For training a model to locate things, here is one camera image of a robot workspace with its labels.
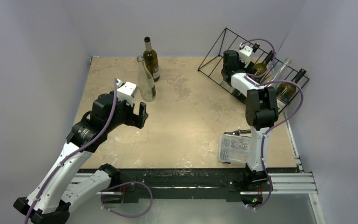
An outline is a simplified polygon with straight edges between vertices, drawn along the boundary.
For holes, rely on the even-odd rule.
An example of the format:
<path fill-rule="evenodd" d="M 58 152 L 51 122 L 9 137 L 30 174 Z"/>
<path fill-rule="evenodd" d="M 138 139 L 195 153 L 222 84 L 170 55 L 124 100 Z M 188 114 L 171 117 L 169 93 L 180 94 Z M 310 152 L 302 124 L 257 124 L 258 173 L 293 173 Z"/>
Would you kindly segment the clear square bottle gold cap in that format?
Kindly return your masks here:
<path fill-rule="evenodd" d="M 256 43 L 254 45 L 249 45 L 249 46 L 253 48 L 253 53 L 255 53 L 258 50 L 260 45 L 258 43 Z M 225 77 L 226 87 L 225 88 L 230 93 L 234 92 L 234 88 L 231 86 L 230 75 L 234 74 L 234 72 L 236 72 L 236 71 L 247 71 L 251 67 L 250 63 L 249 63 L 248 67 L 244 68 L 244 64 L 240 61 L 238 52 L 239 52 L 239 50 L 238 51 L 227 50 L 227 51 L 224 51 L 224 56 L 223 56 L 224 62 L 223 62 L 223 69 L 221 72 L 222 72 L 222 75 L 223 75 L 223 72 L 225 72 L 225 74 L 226 74 L 226 77 Z"/>

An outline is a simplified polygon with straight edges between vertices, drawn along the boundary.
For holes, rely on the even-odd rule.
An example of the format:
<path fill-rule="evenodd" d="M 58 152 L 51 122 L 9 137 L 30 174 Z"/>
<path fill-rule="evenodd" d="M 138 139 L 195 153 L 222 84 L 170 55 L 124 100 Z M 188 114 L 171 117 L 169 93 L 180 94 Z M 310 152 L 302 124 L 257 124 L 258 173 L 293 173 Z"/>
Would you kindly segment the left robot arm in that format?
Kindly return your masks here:
<path fill-rule="evenodd" d="M 74 188 L 69 184 L 81 166 L 120 125 L 143 128 L 148 118 L 146 103 L 134 113 L 133 94 L 111 91 L 99 95 L 90 111 L 72 126 L 57 160 L 37 188 L 19 197 L 14 208 L 25 223 L 64 224 L 75 209 L 98 191 L 122 190 L 121 172 L 110 164 L 101 165 L 88 179 Z"/>

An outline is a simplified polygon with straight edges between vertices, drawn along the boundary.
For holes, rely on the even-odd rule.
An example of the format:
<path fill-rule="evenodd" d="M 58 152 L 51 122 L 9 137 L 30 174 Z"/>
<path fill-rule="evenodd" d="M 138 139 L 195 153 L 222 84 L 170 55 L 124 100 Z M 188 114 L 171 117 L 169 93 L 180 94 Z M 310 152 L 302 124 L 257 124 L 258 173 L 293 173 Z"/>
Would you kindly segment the clear glass bottle short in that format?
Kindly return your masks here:
<path fill-rule="evenodd" d="M 286 58 L 279 66 L 275 66 L 272 72 L 268 75 L 266 82 L 276 81 L 292 63 L 292 59 Z"/>

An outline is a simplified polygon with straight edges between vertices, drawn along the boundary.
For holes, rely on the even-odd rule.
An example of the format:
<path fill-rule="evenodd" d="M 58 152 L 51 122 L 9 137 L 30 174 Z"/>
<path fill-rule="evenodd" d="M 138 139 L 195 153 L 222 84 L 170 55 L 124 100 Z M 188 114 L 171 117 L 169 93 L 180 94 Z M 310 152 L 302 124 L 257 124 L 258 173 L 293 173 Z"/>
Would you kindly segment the tall clear glass bottle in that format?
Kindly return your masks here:
<path fill-rule="evenodd" d="M 138 62 L 138 88 L 141 97 L 146 102 L 151 102 L 156 97 L 155 83 L 152 74 L 145 65 L 145 59 L 142 55 L 137 56 Z"/>

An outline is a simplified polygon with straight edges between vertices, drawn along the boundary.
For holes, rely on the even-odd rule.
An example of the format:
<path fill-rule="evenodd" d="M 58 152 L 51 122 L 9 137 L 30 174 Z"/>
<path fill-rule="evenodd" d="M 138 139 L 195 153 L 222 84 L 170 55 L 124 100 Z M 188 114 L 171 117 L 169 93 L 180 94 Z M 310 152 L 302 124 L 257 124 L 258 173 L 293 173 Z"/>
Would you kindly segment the dark green bottle front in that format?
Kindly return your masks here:
<path fill-rule="evenodd" d="M 300 79 L 307 73 L 307 70 L 300 69 L 298 73 L 293 77 L 291 82 L 298 83 Z M 284 103 L 288 103 L 289 100 L 296 93 L 297 87 L 293 84 L 282 83 L 277 89 L 277 97 Z"/>

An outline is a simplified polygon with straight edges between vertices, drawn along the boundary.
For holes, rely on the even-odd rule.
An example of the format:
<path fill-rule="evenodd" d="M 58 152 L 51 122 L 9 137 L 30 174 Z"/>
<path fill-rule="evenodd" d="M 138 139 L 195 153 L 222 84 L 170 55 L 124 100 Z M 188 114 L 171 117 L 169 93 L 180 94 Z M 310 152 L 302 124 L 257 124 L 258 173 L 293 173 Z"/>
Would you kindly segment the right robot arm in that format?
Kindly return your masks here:
<path fill-rule="evenodd" d="M 240 54 L 235 50 L 223 52 L 223 81 L 246 97 L 245 117 L 251 130 L 249 156 L 242 182 L 249 190 L 268 179 L 267 150 L 271 128 L 278 120 L 276 91 L 262 87 L 247 75 L 240 65 Z"/>

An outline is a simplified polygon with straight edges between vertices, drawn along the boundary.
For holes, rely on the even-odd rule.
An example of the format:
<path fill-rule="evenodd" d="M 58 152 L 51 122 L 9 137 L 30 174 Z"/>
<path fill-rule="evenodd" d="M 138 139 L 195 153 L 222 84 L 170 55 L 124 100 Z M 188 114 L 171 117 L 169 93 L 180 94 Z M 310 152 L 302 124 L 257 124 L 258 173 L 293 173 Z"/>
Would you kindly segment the dark green bottle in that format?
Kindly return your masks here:
<path fill-rule="evenodd" d="M 307 70 L 300 69 L 298 73 L 293 77 L 291 82 L 298 83 L 300 79 L 307 73 Z M 284 103 L 288 103 L 289 100 L 296 93 L 297 87 L 293 84 L 282 83 L 277 89 L 277 97 Z"/>
<path fill-rule="evenodd" d="M 249 73 L 256 76 L 262 75 L 264 72 L 266 72 L 267 65 L 273 59 L 273 57 L 274 52 L 271 50 L 261 63 L 257 63 L 251 68 Z"/>

